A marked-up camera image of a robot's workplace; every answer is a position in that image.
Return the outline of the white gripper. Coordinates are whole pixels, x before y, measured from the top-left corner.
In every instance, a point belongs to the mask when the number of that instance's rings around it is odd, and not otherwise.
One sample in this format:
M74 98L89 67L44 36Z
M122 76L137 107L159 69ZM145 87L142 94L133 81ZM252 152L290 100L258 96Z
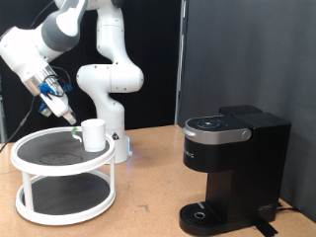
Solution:
M49 117L51 114L55 114L58 118L64 117L71 125L76 123L76 118L68 105L68 98L66 95L57 97L55 95L44 94L40 95L42 99L42 105L40 106L40 112Z

